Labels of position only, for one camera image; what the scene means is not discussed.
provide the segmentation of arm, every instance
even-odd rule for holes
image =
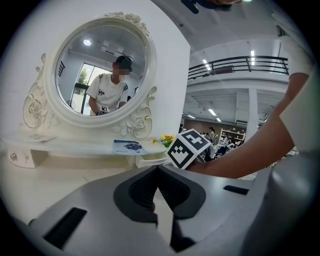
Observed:
[[[308,77],[304,73],[294,73],[290,76],[285,96],[267,122],[246,143],[217,160],[197,162],[188,170],[237,179],[257,172],[285,156],[294,147],[294,143],[279,115],[295,98]]]
[[[124,104],[126,104],[126,102],[121,101],[121,102],[119,103],[119,109],[120,109]]]
[[[228,143],[227,137],[224,138],[221,147],[224,147]]]
[[[120,103],[119,103],[119,108],[120,109],[124,104],[127,103],[127,99],[128,99],[128,86],[125,85],[124,89],[123,89],[123,92],[121,94],[121,97],[120,97]]]
[[[93,113],[97,114],[100,111],[100,109],[97,106],[96,99],[91,96],[89,98],[89,106],[92,109]]]

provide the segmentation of ceiling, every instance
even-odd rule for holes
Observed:
[[[90,40],[91,45],[85,45],[84,40]],[[92,28],[77,34],[66,48],[108,63],[114,62],[120,55],[130,56],[133,60],[132,72],[143,76],[145,71],[145,47],[133,33],[122,27],[108,25]]]
[[[209,61],[255,55],[278,56],[280,40],[265,0],[234,4],[231,11],[215,11],[197,5],[193,14],[180,0],[152,0],[174,22],[190,44],[193,67]],[[264,121],[284,96],[281,92],[257,90],[259,119]],[[213,109],[222,122],[239,124],[249,118],[248,89],[213,89],[188,93],[183,112],[198,120],[218,122],[208,109]]]
[[[259,120],[264,121],[273,108],[283,98],[284,93],[257,90],[257,104]],[[212,109],[217,116],[213,116],[208,109]],[[247,122],[249,118],[248,89],[213,89],[188,93],[183,107],[184,116],[215,122],[219,117],[224,123]]]
[[[191,54],[232,41],[277,39],[278,33],[265,0],[234,4],[230,11],[197,5],[193,14],[180,0],[152,0],[174,22],[191,46]]]

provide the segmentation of green foliage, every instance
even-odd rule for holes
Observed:
[[[166,148],[169,148],[170,144],[172,143],[172,140],[171,139],[169,139],[169,140],[161,139],[161,140],[158,140],[158,142],[160,142]]]
[[[78,83],[83,85],[88,85],[88,80],[86,79],[87,75],[88,75],[87,70],[85,68],[82,69],[79,75]]]
[[[85,95],[85,89],[79,88],[79,87],[75,87],[74,88],[74,93],[75,94],[80,94],[80,95]]]

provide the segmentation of carved rose decoration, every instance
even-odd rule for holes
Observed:
[[[150,100],[155,97],[153,94],[157,91],[156,87],[153,87],[145,103],[141,104],[140,107],[129,117],[125,122],[113,127],[115,132],[121,132],[121,135],[125,136],[127,133],[134,135],[137,138],[147,137],[152,129],[152,118],[151,110],[149,107]]]
[[[35,101],[31,102],[31,104],[29,106],[29,113],[31,115],[34,115],[36,117],[36,115],[40,114],[40,110],[41,110],[41,104],[39,101],[35,100]]]
[[[114,13],[105,14],[105,16],[127,20],[133,23],[134,25],[136,25],[137,27],[139,27],[143,31],[143,33],[149,36],[149,31],[147,29],[146,24],[141,22],[141,18],[138,15],[134,15],[132,13],[128,13],[124,15],[123,12],[114,12]]]
[[[41,124],[46,124],[50,128],[52,124],[60,124],[60,120],[55,114],[48,115],[47,100],[44,96],[44,88],[41,83],[41,77],[44,70],[46,55],[41,56],[43,67],[37,67],[38,78],[31,86],[28,96],[26,97],[23,105],[23,120],[24,123],[31,129],[37,129]]]

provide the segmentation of mirror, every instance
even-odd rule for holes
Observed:
[[[120,23],[100,23],[79,32],[64,47],[56,87],[73,111],[105,115],[138,93],[147,63],[147,48],[137,33]]]

